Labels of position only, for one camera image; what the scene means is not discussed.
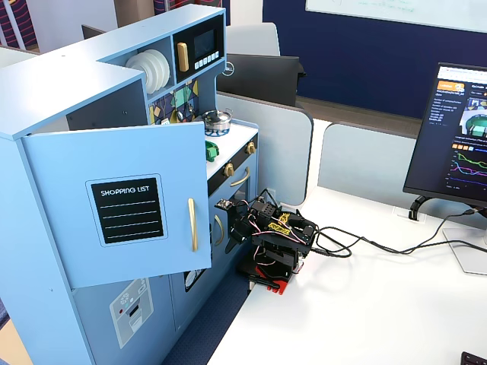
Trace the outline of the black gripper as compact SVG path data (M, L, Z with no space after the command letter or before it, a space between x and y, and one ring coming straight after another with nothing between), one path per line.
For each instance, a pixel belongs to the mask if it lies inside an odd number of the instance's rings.
M224 250L226 254L231 253L237 242L243 242L250 236L250 229L254 229L253 223L254 219L247 205L238 205L236 210L227 211L228 242Z

